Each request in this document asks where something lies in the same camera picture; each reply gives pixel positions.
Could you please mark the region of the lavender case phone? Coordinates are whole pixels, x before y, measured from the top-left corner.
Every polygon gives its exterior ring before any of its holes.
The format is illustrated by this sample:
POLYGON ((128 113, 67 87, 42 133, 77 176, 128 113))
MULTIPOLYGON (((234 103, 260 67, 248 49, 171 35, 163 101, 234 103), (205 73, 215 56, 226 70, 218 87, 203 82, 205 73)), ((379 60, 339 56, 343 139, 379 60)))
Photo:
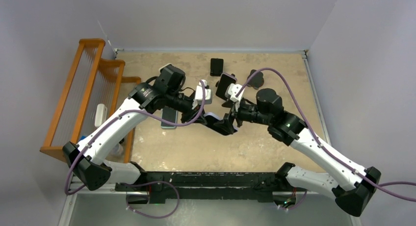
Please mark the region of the lavender case phone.
POLYGON ((216 114, 209 112, 204 114, 204 118, 207 122, 206 127, 223 136, 233 135, 238 132, 238 128, 233 124, 234 119, 230 117, 229 113, 226 113, 221 119, 216 114))

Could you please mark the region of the light blue case phone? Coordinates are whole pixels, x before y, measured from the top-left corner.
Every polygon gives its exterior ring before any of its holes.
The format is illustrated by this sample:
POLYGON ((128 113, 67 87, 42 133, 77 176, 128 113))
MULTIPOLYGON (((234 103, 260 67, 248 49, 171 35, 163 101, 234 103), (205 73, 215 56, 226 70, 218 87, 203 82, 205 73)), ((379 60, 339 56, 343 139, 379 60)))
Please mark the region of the light blue case phone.
MULTIPOLYGON (((178 120, 178 111, 177 110, 172 109, 170 107, 164 107, 162 109, 161 115, 162 115, 163 120, 166 120, 170 123, 177 123, 177 120, 178 120)), ((176 126, 171 125, 171 124, 166 123, 166 122, 161 122, 160 126, 161 126, 162 129, 175 129, 176 128, 176 126)))

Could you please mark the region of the black phone clear case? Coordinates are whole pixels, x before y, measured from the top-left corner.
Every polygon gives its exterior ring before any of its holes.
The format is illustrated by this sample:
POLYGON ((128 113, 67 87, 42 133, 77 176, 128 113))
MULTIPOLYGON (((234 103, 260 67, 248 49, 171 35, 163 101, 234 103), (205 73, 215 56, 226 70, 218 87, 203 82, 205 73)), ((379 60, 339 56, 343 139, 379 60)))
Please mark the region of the black phone clear case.
POLYGON ((237 78, 234 74, 222 73, 219 81, 216 83, 215 95, 223 100, 227 100, 228 87, 237 82, 237 78))

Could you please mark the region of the white edged black phone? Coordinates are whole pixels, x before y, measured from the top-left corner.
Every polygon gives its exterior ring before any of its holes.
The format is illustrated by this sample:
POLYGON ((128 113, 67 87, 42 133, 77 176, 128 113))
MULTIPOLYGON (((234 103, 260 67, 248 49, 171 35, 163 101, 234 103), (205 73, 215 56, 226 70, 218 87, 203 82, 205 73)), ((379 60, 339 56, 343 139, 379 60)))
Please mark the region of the white edged black phone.
POLYGON ((159 68, 159 73, 162 73, 163 69, 166 68, 169 65, 171 65, 171 63, 165 64, 164 66, 162 66, 161 68, 159 68))

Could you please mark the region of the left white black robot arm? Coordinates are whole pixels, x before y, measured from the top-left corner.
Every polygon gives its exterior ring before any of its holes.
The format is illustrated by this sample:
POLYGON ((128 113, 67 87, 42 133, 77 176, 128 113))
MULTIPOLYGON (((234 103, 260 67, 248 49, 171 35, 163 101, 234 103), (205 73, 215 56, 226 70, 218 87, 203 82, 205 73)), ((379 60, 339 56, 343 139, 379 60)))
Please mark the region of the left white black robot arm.
POLYGON ((188 115, 182 126, 194 123, 203 113, 204 105, 211 102, 211 91, 206 80, 200 80, 191 99, 180 93, 185 72, 167 64, 160 74, 134 87, 121 106, 93 133, 78 143, 68 142, 63 155, 69 167, 65 181, 65 194, 75 194, 83 187, 94 191, 106 183, 125 183, 134 191, 146 186, 138 165, 111 162, 106 159, 113 148, 148 117, 168 124, 169 121, 154 115, 164 107, 188 115))

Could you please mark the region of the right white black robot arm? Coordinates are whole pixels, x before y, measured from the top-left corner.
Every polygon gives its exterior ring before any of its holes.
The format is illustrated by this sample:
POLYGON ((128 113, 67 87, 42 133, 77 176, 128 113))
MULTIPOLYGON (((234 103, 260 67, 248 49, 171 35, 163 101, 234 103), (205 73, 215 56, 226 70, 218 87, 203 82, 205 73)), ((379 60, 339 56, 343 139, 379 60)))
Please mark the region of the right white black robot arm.
POLYGON ((217 96, 231 102, 230 112, 215 126, 226 134, 233 134, 243 122, 267 125, 269 134, 303 153, 318 164, 323 173, 304 170, 294 164, 285 163, 275 177, 281 190, 291 186, 325 195, 349 215, 359 217, 374 195, 381 172, 375 167, 364 167, 348 159, 319 138, 298 116, 285 111, 282 98, 273 89, 261 89, 256 94, 256 103, 250 103, 239 94, 241 86, 231 84, 217 96))

